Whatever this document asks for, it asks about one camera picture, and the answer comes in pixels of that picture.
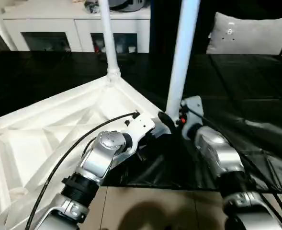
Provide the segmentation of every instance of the gray cushion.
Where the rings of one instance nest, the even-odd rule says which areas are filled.
[[[282,18],[241,20],[215,14],[208,54],[280,54]]]

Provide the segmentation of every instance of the black cable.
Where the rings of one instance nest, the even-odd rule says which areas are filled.
[[[282,224],[282,216],[279,214],[279,212],[273,207],[273,205],[271,205],[271,203],[268,201],[268,199],[263,194],[260,194],[260,196],[263,202],[269,207],[270,210],[272,210],[274,215],[278,218],[278,220]]]
[[[89,142],[88,142],[88,144],[85,146],[85,148],[84,148],[84,150],[83,150],[83,153],[82,153],[82,156],[81,157],[83,157],[84,156],[84,154],[87,152],[87,150],[88,150],[88,147],[90,146],[90,144],[95,140],[96,138],[93,138],[92,140],[90,140]]]
[[[219,128],[216,127],[216,125],[210,121],[209,119],[205,118],[204,116],[202,116],[201,114],[195,112],[194,110],[190,109],[189,107],[187,107],[186,105],[185,106],[182,106],[183,109],[187,109],[189,110],[191,113],[193,113],[194,115],[198,116],[199,118],[201,118],[202,120],[204,120],[205,122],[207,122],[209,125],[211,125],[214,129],[216,129],[218,132],[222,133],[220,131]],[[230,139],[225,135],[225,138],[229,141],[229,144],[232,145],[230,143]],[[274,185],[264,176],[264,174],[260,171],[260,169],[247,157],[245,156],[244,154],[238,152],[238,154],[240,155],[240,157],[244,158],[245,161],[247,161],[249,163],[249,165],[257,172],[258,176],[260,176],[262,178],[262,180],[264,181],[264,183],[266,184],[266,186],[270,189],[270,190],[274,190],[273,187]],[[276,193],[273,193],[272,194],[274,196],[274,198],[276,199],[278,205],[280,206],[281,210],[282,210],[282,201],[280,200],[279,196],[276,194]],[[272,210],[272,212],[275,214],[275,213],[278,213],[277,210],[271,205],[270,206],[270,209]]]
[[[108,121],[106,121],[106,122],[100,124],[100,125],[96,126],[95,128],[91,129],[91,130],[90,130],[89,132],[87,132],[86,134],[84,134],[82,137],[80,137],[80,138],[67,150],[67,152],[61,157],[61,159],[58,161],[58,163],[55,165],[55,167],[54,167],[53,170],[51,171],[50,175],[48,176],[48,178],[47,178],[47,180],[46,180],[46,182],[45,182],[45,184],[44,184],[44,186],[43,186],[43,188],[42,188],[42,190],[41,190],[41,192],[40,192],[40,194],[39,194],[39,197],[37,198],[37,200],[36,200],[36,202],[35,202],[35,204],[34,204],[34,207],[33,207],[32,211],[31,211],[31,213],[30,213],[30,216],[29,216],[29,218],[28,218],[28,221],[27,221],[25,230],[29,230],[29,229],[30,229],[30,226],[31,226],[32,220],[33,220],[33,218],[34,218],[35,212],[36,212],[36,210],[37,210],[37,208],[38,208],[38,206],[39,206],[39,204],[40,204],[40,202],[41,202],[41,199],[42,199],[42,197],[43,197],[43,195],[44,195],[44,193],[45,193],[45,190],[46,190],[47,186],[49,185],[49,183],[50,183],[52,177],[54,176],[54,174],[55,174],[55,172],[56,172],[56,170],[59,168],[60,164],[64,161],[64,159],[68,156],[68,154],[70,154],[70,152],[72,152],[72,150],[73,150],[84,138],[86,138],[88,135],[90,135],[92,132],[96,131],[97,129],[99,129],[99,128],[101,128],[101,127],[103,127],[103,126],[105,126],[105,125],[107,125],[107,124],[109,124],[109,123],[111,123],[111,122],[113,122],[113,121],[116,121],[116,120],[118,120],[118,119],[121,119],[121,118],[123,118],[123,117],[127,117],[127,116],[133,116],[133,117],[135,117],[135,116],[138,116],[139,114],[140,114],[139,112],[135,112],[135,113],[129,113],[129,114],[121,115],[121,116],[115,117],[115,118],[113,118],[113,119],[110,119],[110,120],[108,120]]]

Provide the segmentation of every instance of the white bracket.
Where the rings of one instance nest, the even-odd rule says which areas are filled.
[[[194,112],[203,116],[203,104],[202,104],[202,99],[200,98],[200,96],[193,96],[193,97],[186,98],[186,99],[182,100],[181,105],[186,105],[188,108],[190,108]],[[183,126],[183,129],[181,131],[184,139],[189,140],[189,138],[187,136],[188,131],[190,130],[190,128],[193,125],[195,125],[197,123],[202,125],[203,120],[199,116],[197,116],[194,113],[192,113],[191,111],[189,111],[187,113],[187,123]]]

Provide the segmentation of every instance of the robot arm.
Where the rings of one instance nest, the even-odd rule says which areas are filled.
[[[208,126],[197,126],[194,143],[207,161],[228,219],[226,230],[282,230],[245,172],[238,152]]]
[[[154,127],[150,117],[141,114],[123,132],[100,132],[74,173],[63,179],[64,189],[54,197],[34,230],[78,229],[108,171],[132,156],[142,137]]]

